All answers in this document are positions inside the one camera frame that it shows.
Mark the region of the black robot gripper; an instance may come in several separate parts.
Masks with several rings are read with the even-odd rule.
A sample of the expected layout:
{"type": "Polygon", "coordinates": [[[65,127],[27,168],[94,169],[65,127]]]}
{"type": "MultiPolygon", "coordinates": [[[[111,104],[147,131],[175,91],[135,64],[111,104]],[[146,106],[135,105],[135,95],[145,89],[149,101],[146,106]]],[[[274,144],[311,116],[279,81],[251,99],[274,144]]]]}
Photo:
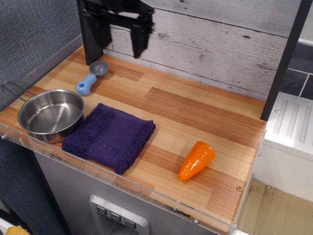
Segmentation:
{"type": "Polygon", "coordinates": [[[92,33],[97,45],[104,49],[112,42],[110,24],[131,29],[134,58],[148,47],[154,29],[154,9],[140,0],[85,0],[83,16],[94,19],[92,33]]]}

